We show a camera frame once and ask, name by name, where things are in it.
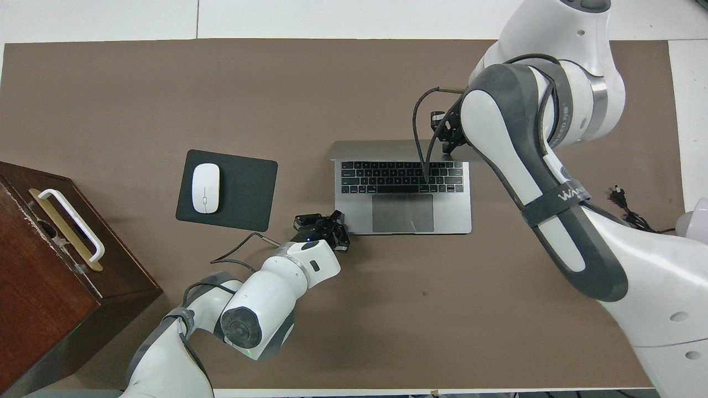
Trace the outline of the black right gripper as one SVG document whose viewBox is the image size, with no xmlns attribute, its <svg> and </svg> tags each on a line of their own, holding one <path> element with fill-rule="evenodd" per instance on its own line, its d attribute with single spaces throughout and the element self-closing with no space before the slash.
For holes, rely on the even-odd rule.
<svg viewBox="0 0 708 398">
<path fill-rule="evenodd" d="M 443 111 L 432 111 L 430 113 L 430 126 L 433 132 L 440 130 L 441 143 L 442 143 L 442 153 L 450 155 L 457 149 L 457 147 L 470 144 L 462 132 L 462 124 L 460 119 L 460 109 L 461 109 L 462 98 L 458 98 L 457 101 L 448 109 L 447 114 Z"/>
</svg>

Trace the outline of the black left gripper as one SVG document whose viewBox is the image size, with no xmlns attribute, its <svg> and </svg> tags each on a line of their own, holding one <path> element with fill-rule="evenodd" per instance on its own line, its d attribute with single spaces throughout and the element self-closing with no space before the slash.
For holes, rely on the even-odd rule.
<svg viewBox="0 0 708 398">
<path fill-rule="evenodd" d="M 296 215 L 293 228 L 298 231 L 291 241 L 307 243 L 324 240 L 333 251 L 346 253 L 351 240 L 348 237 L 346 225 L 343 223 L 343 213 L 334 211 L 330 216 L 331 225 L 316 226 L 315 224 L 322 217 L 321 213 Z"/>
</svg>

